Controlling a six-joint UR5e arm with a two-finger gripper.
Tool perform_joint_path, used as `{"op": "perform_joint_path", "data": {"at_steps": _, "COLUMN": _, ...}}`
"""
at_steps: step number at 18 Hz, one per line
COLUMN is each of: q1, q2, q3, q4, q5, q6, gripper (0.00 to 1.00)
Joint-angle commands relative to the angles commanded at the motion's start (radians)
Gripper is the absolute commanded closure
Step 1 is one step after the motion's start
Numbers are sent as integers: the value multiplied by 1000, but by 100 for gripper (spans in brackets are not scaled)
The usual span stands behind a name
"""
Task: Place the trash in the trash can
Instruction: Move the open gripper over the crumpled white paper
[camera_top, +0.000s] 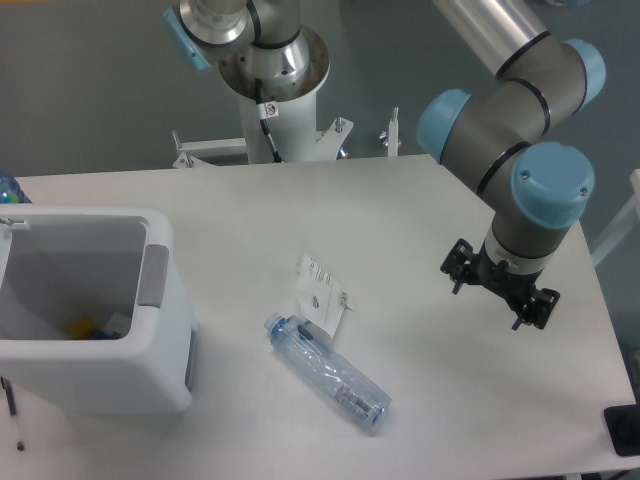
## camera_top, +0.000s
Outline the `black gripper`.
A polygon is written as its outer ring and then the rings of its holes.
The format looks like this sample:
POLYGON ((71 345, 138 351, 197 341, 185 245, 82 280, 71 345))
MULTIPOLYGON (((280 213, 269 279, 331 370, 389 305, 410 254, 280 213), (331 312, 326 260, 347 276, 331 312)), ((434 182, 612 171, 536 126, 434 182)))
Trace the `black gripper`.
POLYGON ((458 239, 446 255, 440 271, 453 282, 453 294, 458 294, 463 285, 473 285, 475 275, 476 284, 503 298, 516 313, 512 330, 522 325, 543 330, 560 300, 558 291, 534 287, 541 272, 528 275, 511 273, 489 258, 485 246, 474 259, 473 247, 463 238, 458 239))

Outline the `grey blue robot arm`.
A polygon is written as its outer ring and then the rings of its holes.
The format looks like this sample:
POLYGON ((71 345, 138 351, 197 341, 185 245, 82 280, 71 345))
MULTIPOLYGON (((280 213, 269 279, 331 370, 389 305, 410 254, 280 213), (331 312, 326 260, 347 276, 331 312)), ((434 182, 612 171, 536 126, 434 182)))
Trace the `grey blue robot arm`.
MULTIPOLYGON (((602 90, 606 67, 581 40, 558 41, 522 1, 441 1, 438 10, 495 76, 489 96, 438 95, 421 115, 419 145, 488 205, 479 249, 459 240, 441 269, 456 286, 503 298, 518 325, 543 328, 560 295, 536 280, 580 219, 594 171, 546 133, 602 90)), ((315 95, 329 72, 324 41, 296 1, 181 1, 163 15, 197 70, 217 66, 238 96, 252 163, 319 161, 315 95)))

